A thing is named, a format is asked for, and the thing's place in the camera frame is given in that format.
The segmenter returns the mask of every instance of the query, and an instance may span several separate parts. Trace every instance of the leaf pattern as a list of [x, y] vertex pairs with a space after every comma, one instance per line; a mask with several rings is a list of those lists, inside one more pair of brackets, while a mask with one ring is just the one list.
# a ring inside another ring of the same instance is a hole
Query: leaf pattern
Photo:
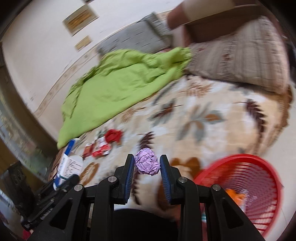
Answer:
[[150, 118], [148, 118], [149, 121], [154, 121], [153, 126], [158, 125], [160, 122], [165, 124], [170, 117], [172, 116], [173, 108], [181, 106], [181, 105], [176, 105], [175, 104], [175, 99], [172, 99], [169, 103], [162, 105], [161, 111], [157, 112]]
[[187, 90], [180, 91], [180, 93], [185, 92], [187, 96], [203, 97], [212, 89], [212, 85], [212, 83], [203, 85], [202, 83], [194, 82], [191, 83]]
[[152, 149], [151, 144], [153, 144], [153, 143], [151, 142], [151, 140], [153, 138], [154, 138], [154, 133], [152, 131], [146, 133], [144, 135], [144, 137], [139, 141], [139, 150], [141, 150], [143, 148]]
[[291, 86], [288, 87], [287, 89], [287, 93], [286, 95], [284, 95], [284, 101], [286, 101], [286, 104], [284, 106], [284, 116], [283, 116], [283, 119], [282, 119], [282, 125], [278, 126], [278, 129], [280, 130], [281, 127], [285, 127], [288, 125], [288, 119], [289, 119], [289, 108], [291, 107], [291, 102], [293, 100], [293, 93], [292, 93], [292, 90], [291, 90]]
[[[146, 133], [143, 138], [139, 141], [139, 150], [143, 149], [143, 148], [150, 148], [152, 149], [151, 147], [151, 144], [153, 144], [151, 142], [151, 140], [154, 138], [154, 134], [152, 131]], [[132, 182], [132, 185], [131, 185], [131, 194], [135, 200], [135, 203], [137, 205], [141, 205], [141, 202], [137, 196], [138, 194], [138, 188], [137, 188], [137, 185], [138, 185], [138, 181], [139, 181], [139, 172], [137, 170], [137, 168], [135, 168], [134, 170], [134, 173], [133, 173], [133, 182]]]
[[197, 111], [199, 110], [200, 106], [197, 105], [193, 108], [192, 113], [190, 115], [190, 120], [186, 122], [184, 126], [181, 128], [179, 134], [177, 135], [177, 140], [182, 140], [187, 135], [191, 126], [195, 126], [195, 131], [193, 132], [193, 135], [197, 143], [199, 143], [206, 135], [205, 123], [216, 124], [225, 121], [220, 111], [208, 111], [210, 104], [211, 103], [208, 102], [199, 114], [197, 113]]
[[253, 117], [253, 119], [256, 121], [257, 129], [258, 129], [258, 139], [255, 144], [254, 154], [257, 154], [259, 145], [263, 138], [263, 133], [265, 131], [265, 124], [266, 121], [263, 119], [266, 117], [265, 114], [262, 113], [262, 110], [260, 109], [260, 105], [252, 99], [248, 99], [246, 102], [246, 110], [250, 114], [250, 116]]
[[152, 102], [152, 105], [156, 105], [157, 102], [171, 89], [178, 81], [175, 81], [171, 83], [168, 87], [164, 88], [159, 95], [155, 98], [155, 100]]
[[80, 177], [80, 183], [85, 186], [87, 185], [96, 174], [97, 170], [99, 168], [99, 163], [91, 162], [79, 175]]
[[134, 107], [131, 107], [131, 108], [127, 109], [124, 112], [124, 114], [121, 116], [121, 123], [127, 123], [137, 111], [143, 110], [145, 108], [146, 107], [141, 107], [141, 108], [136, 109]]
[[[189, 169], [189, 174], [191, 175], [192, 179], [195, 178], [197, 174], [201, 171], [200, 161], [197, 157], [190, 157], [185, 163], [182, 163], [181, 159], [179, 158], [173, 158], [170, 161], [170, 165], [172, 167], [176, 167], [176, 166], [186, 167], [187, 169]], [[164, 190], [163, 190], [162, 181], [160, 182], [158, 192], [157, 192], [157, 204], [159, 208], [163, 211], [176, 208], [176, 205], [170, 205], [167, 202], [165, 198]]]

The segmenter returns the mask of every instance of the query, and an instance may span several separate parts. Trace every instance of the tile floor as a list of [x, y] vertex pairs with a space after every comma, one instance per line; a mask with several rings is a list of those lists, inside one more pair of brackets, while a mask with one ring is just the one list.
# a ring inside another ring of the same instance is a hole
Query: tile floor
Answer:
[[267, 234], [267, 241], [276, 241], [290, 222], [296, 210], [296, 89], [293, 88], [294, 100], [290, 108], [289, 125], [284, 129], [278, 140], [271, 146], [263, 158], [269, 161], [277, 170], [282, 189], [281, 211], [273, 224], [273, 228]]
[[6, 226], [12, 230], [16, 235], [18, 235], [19, 237], [22, 237], [22, 231], [23, 228], [20, 224], [20, 219], [21, 216], [20, 214], [17, 212], [17, 210], [15, 208], [12, 207], [12, 201], [9, 200], [7, 202], [7, 196], [4, 194], [2, 197], [2, 191], [0, 190], [0, 212], [4, 215], [4, 217], [8, 220], [9, 224], [7, 224]]

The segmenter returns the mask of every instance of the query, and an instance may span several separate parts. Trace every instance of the red basket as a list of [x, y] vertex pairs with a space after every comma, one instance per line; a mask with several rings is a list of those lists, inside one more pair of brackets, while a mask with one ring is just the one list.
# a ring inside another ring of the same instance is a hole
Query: red basket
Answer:
[[265, 236], [281, 206], [281, 183], [273, 167], [258, 156], [239, 154], [216, 161], [194, 180], [196, 184], [246, 193], [245, 214]]

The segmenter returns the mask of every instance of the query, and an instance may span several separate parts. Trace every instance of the green blanket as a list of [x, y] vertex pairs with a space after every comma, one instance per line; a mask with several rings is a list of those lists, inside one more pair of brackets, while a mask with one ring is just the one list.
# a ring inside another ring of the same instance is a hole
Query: green blanket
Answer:
[[180, 78], [190, 58], [190, 50], [180, 47], [167, 53], [121, 49], [106, 54], [70, 88], [58, 148]]

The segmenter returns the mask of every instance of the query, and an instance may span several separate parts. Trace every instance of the purple paper ball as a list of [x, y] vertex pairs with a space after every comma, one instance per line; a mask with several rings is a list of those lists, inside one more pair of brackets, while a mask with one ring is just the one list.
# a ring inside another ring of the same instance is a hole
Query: purple paper ball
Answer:
[[140, 174], [156, 175], [160, 169], [160, 163], [150, 148], [141, 149], [135, 156], [135, 166]]

